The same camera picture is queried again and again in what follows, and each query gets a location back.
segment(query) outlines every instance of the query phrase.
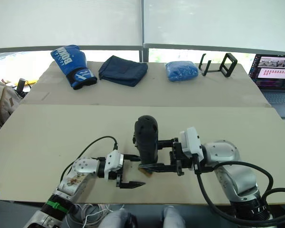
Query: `laptop keyboard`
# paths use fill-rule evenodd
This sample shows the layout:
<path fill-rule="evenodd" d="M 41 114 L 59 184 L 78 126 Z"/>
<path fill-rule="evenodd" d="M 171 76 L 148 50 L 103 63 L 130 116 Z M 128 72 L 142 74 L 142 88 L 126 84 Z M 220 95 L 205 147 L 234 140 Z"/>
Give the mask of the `laptop keyboard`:
<path fill-rule="evenodd" d="M 263 93 L 271 104 L 285 104 L 285 93 Z"/>

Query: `white roller shade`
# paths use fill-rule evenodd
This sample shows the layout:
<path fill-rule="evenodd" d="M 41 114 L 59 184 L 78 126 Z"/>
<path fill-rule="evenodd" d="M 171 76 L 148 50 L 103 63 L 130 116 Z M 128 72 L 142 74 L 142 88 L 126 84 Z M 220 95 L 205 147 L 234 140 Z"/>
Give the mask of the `white roller shade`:
<path fill-rule="evenodd" d="M 0 0 L 0 48 L 142 46 L 140 0 Z"/>
<path fill-rule="evenodd" d="M 285 53 L 285 0 L 144 0 L 144 47 Z"/>

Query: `laptop screen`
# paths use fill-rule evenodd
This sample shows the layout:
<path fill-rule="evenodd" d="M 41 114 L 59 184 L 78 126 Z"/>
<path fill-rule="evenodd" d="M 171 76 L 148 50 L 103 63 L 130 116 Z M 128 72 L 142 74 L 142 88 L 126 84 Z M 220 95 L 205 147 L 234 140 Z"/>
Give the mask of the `laptop screen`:
<path fill-rule="evenodd" d="M 285 91 L 285 56 L 256 55 L 249 76 L 261 90 Z"/>

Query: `laptop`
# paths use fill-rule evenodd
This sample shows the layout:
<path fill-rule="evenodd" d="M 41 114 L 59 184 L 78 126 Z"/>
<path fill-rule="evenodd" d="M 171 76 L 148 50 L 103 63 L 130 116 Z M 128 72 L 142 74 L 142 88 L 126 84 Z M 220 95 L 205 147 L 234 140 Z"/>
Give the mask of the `laptop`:
<path fill-rule="evenodd" d="M 285 56 L 256 55 L 249 76 L 272 107 L 285 118 Z"/>

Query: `backpack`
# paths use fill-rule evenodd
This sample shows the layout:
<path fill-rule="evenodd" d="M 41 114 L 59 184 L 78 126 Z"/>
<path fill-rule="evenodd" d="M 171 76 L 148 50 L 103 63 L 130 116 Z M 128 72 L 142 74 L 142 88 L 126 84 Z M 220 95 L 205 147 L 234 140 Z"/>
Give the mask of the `backpack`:
<path fill-rule="evenodd" d="M 21 96 L 14 89 L 0 82 L 0 128 L 16 110 L 21 100 Z"/>

